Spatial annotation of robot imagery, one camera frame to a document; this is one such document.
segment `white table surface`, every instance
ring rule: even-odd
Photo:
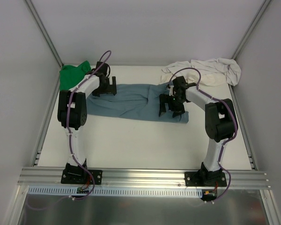
[[[111,75],[120,83],[158,84],[161,67],[111,66]],[[217,98],[231,98],[227,84],[201,88]],[[56,102],[38,166],[64,167],[68,146],[63,127],[57,120]],[[208,147],[205,113],[192,103],[187,124],[127,120],[88,115],[84,125],[84,145],[88,167],[199,169]],[[250,170],[250,162],[239,129],[223,157],[223,166],[231,170]]]

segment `blue cloth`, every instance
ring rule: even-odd
[[[132,120],[147,120],[172,123],[187,123],[188,112],[172,118],[168,110],[161,117],[159,114],[159,95],[169,94],[166,84],[118,84],[117,94],[90,95],[87,98],[88,114],[107,117],[119,117]]]

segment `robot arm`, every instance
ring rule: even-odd
[[[169,95],[160,95],[159,97],[159,115],[161,116],[166,112],[165,103],[173,111],[173,117],[185,113],[184,102],[193,102],[205,111],[205,130],[209,137],[208,150],[200,170],[192,177],[192,182],[196,186],[213,186],[215,181],[221,182],[223,176],[219,162],[221,162],[225,151],[223,143],[231,138],[235,132],[232,118],[221,102],[214,101],[201,93],[197,90],[195,83],[188,84],[183,76],[174,79],[173,85]],[[236,118],[232,101],[230,99],[224,99],[223,101]]]
[[[86,157],[84,153],[82,130],[83,125],[87,119],[86,99],[90,94],[100,96],[100,94],[113,94],[116,95],[116,78],[112,77],[112,84],[110,84],[109,76],[107,75],[108,64],[97,62],[96,68],[99,70],[90,77],[88,72],[83,80],[70,90],[62,90],[59,93],[58,104],[58,121],[61,122],[65,133],[67,135],[67,143],[69,147],[69,158],[66,168],[63,171],[63,178],[61,183],[85,183],[85,172],[77,166],[77,162],[83,167],[87,168]],[[70,96],[73,94],[71,105],[69,105]],[[70,107],[69,114],[69,128],[67,128],[67,111]],[[74,154],[77,162],[74,161],[72,154]]]

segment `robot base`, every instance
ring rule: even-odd
[[[102,182],[102,170],[88,170],[94,177],[95,184],[101,185]],[[61,183],[62,184],[86,184],[88,182],[88,174],[79,166],[66,164],[65,169],[62,172]]]
[[[216,184],[218,187],[227,186],[226,176],[222,169],[208,171],[204,163],[197,172],[185,172],[184,176],[187,187],[215,187]]]

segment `white cloth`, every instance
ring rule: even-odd
[[[241,69],[235,60],[222,58],[206,61],[191,60],[191,62],[175,62],[163,68],[162,71],[165,74],[161,76],[160,83],[169,82],[175,72],[185,67],[198,69],[202,75],[200,84],[206,86],[219,86],[224,83],[235,86],[238,84],[241,74]],[[183,70],[176,74],[176,76],[184,76],[188,83],[196,83],[199,79],[198,72],[192,69]]]

